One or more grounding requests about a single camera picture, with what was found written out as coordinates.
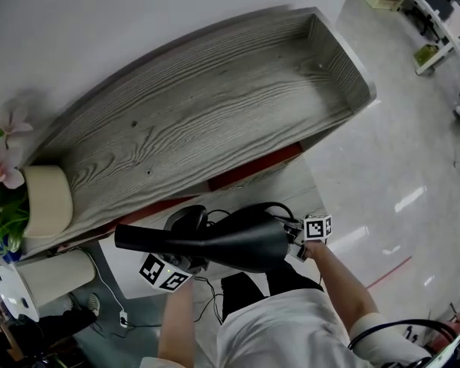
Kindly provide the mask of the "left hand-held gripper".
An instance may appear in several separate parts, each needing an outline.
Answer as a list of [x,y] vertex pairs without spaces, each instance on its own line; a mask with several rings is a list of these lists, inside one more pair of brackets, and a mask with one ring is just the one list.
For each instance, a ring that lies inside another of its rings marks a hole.
[[204,258],[149,253],[139,273],[152,288],[173,293],[207,268],[208,262]]

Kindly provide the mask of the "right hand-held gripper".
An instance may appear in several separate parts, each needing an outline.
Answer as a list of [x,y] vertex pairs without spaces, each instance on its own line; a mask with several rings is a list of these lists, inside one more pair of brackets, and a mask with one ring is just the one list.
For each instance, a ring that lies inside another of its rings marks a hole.
[[285,226],[288,235],[288,254],[299,261],[305,260],[306,242],[325,242],[332,233],[331,215],[309,215],[303,220]]

